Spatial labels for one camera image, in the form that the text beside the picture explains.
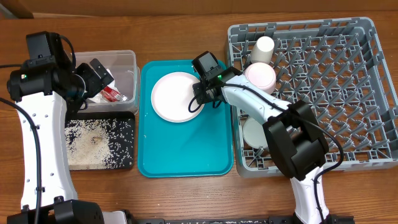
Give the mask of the red sauce packet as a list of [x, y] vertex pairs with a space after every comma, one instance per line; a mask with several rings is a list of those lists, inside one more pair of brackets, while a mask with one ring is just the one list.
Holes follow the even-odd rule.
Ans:
[[105, 97], [106, 100], [109, 102], [118, 102], [118, 101], [126, 101], [126, 97], [122, 95], [117, 90], [114, 90], [108, 86], [106, 86], [102, 91], [101, 94]]

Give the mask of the large pink plate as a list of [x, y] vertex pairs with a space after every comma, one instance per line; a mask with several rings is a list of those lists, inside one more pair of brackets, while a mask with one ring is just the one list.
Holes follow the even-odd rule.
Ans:
[[154, 85], [151, 93], [151, 103], [154, 111], [164, 120], [173, 123], [190, 121], [201, 113], [204, 105], [191, 113], [189, 103], [194, 97], [193, 84], [199, 79], [186, 72], [172, 72]]

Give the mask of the small pink bowl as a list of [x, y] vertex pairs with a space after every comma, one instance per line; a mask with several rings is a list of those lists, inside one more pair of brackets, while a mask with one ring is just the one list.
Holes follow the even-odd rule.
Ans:
[[243, 73], [259, 89], [270, 95], [274, 92], [276, 88], [276, 74], [270, 65], [262, 62], [252, 63]]

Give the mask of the grey bowl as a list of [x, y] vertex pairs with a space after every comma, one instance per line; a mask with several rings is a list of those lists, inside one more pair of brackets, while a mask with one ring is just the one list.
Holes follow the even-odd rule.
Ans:
[[243, 139], [252, 148], [269, 149], [262, 125], [252, 117], [248, 117], [245, 120], [243, 125]]

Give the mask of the cream cup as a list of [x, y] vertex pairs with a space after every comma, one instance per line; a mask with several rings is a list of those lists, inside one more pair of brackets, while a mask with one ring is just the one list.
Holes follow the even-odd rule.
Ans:
[[274, 40], [268, 36], [258, 38], [251, 50], [251, 63], [270, 63], [274, 52]]

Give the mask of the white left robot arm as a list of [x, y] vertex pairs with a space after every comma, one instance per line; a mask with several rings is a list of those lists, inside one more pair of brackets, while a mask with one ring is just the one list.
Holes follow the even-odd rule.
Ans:
[[65, 118], [86, 107], [88, 98], [113, 77], [97, 60], [76, 64], [66, 54], [67, 38], [54, 32], [26, 37], [29, 59], [7, 81], [7, 104], [17, 110], [24, 148], [21, 212], [8, 223], [133, 223], [127, 210], [104, 212], [78, 199], [67, 158]]

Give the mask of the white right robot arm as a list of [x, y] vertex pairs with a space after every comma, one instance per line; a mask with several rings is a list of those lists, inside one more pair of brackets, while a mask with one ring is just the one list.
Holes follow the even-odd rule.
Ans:
[[271, 96], [238, 69], [223, 68], [209, 51], [193, 59], [192, 65], [200, 76], [193, 84], [193, 101], [235, 106], [261, 124], [273, 163], [291, 181], [295, 222], [325, 223], [329, 210], [321, 175], [329, 148], [310, 106]]

